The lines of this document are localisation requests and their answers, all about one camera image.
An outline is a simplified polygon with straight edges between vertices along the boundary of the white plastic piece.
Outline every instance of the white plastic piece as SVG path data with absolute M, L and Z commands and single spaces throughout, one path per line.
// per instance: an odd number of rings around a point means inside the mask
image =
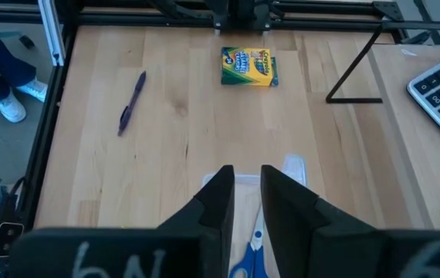
M 405 55 L 408 55 L 408 56 L 417 56 L 417 54 L 412 53 L 406 49 L 401 49 L 401 51 L 402 51 L 402 53 L 404 53 Z
M 299 182 L 303 186 L 307 186 L 306 162 L 304 158 L 297 154 L 288 154 L 285 156 L 282 168 L 283 174 L 289 176 L 294 181 Z M 205 186 L 216 173 L 207 174 L 203 177 L 202 187 Z M 235 183 L 243 185 L 257 185 L 261 184 L 259 175 L 244 175 L 240 173 L 235 174 Z

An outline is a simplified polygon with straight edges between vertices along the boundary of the blue scissors handle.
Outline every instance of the blue scissors handle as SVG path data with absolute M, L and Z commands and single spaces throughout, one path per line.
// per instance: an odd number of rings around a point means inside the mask
M 256 251 L 255 263 L 254 263 L 254 277 L 255 278 L 268 278 L 265 270 L 265 259 L 263 246 Z
M 268 278 L 265 271 L 265 260 L 263 258 L 263 247 L 258 251 L 254 251 L 251 243 L 245 249 L 244 258 L 240 263 L 232 267 L 228 278 L 234 278 L 239 271 L 245 272 L 247 278 Z

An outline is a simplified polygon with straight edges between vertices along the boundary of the wooden table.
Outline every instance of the wooden table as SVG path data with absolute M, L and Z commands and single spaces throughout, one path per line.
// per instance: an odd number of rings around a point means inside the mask
M 440 127 L 404 90 L 410 80 L 440 63 L 440 46 L 376 45 L 370 61 L 405 161 L 411 185 L 405 188 L 407 203 L 417 202 L 426 226 L 440 229 Z
M 423 228 L 413 217 L 419 208 L 406 203 L 404 163 L 384 106 L 324 102 L 369 36 L 80 27 L 36 227 L 155 227 L 222 165 L 258 174 L 262 164 L 281 168 L 286 154 L 294 153 L 306 159 L 309 187 L 335 206 L 376 227 Z M 270 48 L 280 85 L 222 86 L 222 46 Z M 143 70 L 143 93 L 118 137 L 120 114 Z M 339 93 L 379 96 L 368 60 Z M 259 207 L 258 189 L 240 188 L 234 262 Z M 266 256 L 269 276 L 278 276 L 269 248 Z

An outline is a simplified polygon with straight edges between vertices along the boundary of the scissors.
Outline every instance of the scissors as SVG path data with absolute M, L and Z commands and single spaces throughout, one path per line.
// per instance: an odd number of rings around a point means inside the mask
M 265 228 L 265 219 L 263 209 L 260 207 L 254 231 L 252 232 L 251 242 L 245 249 L 244 259 L 230 272 L 228 278 L 233 278 L 238 271 L 243 271 L 247 278 L 268 278 L 265 271 L 265 260 L 263 259 L 263 233 Z

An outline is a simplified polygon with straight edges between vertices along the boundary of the crayon box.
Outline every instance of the crayon box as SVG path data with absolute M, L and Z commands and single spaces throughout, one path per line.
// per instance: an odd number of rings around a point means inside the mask
M 222 48 L 222 84 L 277 86 L 278 82 L 269 49 Z

